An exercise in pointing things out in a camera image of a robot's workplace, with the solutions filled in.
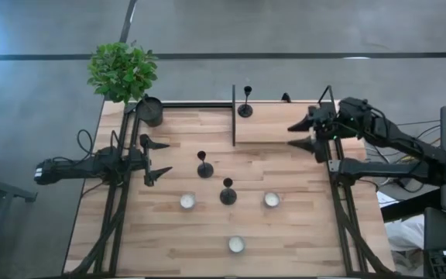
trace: potted plant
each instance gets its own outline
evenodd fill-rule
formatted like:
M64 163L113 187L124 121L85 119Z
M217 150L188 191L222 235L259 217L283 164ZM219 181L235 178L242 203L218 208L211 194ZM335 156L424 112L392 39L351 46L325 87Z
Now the potted plant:
M95 94L103 95L113 102L127 104L131 98L138 101L137 116L149 126L163 122L163 104L145 91L157 80L157 66L153 51L126 43L107 43L98 46L92 55L88 70L91 78L87 83L94 86Z

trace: green leaves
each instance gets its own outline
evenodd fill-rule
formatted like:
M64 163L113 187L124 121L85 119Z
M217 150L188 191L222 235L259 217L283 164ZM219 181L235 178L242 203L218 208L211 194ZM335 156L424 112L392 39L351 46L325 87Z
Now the green leaves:
M87 66L91 77L87 84L94 93L108 96L114 102L140 100L145 90L157 80L157 66L153 51L145 52L126 43L108 43L98 46Z

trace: wooden table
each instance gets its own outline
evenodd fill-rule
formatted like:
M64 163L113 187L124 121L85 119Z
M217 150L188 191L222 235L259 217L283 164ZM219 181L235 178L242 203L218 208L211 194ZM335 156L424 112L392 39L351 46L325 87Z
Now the wooden table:
M119 132L122 111L123 104L105 103L95 149L109 146L112 129ZM279 110L283 114L292 111ZM254 113L258 116L262 111L256 106ZM305 113L298 119L284 115L285 127L301 120ZM154 129L142 124L139 135L142 133L170 144L150 153L153 169L173 169L152 188L143 184L143 170L132 173L117 276L291 277L345 273L328 174L311 154L287 146L282 136L276 143L237 142L233 146L229 108L165 109L163 124ZM361 141L347 139L342 144L345 156L364 158ZM199 150L207 153L207 162L214 166L211 178L197 176ZM226 177L233 179L232 188L238 195L231 206L219 201ZM97 183L87 180L84 191ZM262 204L267 191L280 196L278 208ZM376 256L393 269L374 187L359 182L352 191L363 237ZM82 198L65 271L76 267L97 240L107 192L104 186ZM197 205L191 212L180 209L180 196L185 193L196 195ZM245 239L243 253L229 251L230 236ZM350 247L357 267L352 241ZM106 251L105 269L110 252Z

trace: gray floor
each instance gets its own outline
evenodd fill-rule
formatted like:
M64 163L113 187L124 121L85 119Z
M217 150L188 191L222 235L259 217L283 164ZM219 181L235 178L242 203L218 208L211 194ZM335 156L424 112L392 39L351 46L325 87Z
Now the gray floor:
M120 38L128 4L0 0L0 54L90 53ZM157 53L446 51L446 0L139 0L133 40ZM0 180L39 191L35 203L12 205L0 278L61 272L82 181L37 186L33 171L47 157L81 157L77 131L94 134L102 99L86 66L0 61ZM158 77L150 94L164 100L230 99L232 84L250 84L255 99L317 98L331 84L338 98L367 98L396 123L437 119L446 105L446 59L160 61Z

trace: black plant pot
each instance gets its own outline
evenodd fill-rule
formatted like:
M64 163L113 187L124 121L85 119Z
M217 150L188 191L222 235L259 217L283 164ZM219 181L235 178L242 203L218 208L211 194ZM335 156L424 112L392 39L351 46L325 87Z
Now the black plant pot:
M146 95L137 104L137 117L150 127L156 127L163 123L163 103L154 97Z

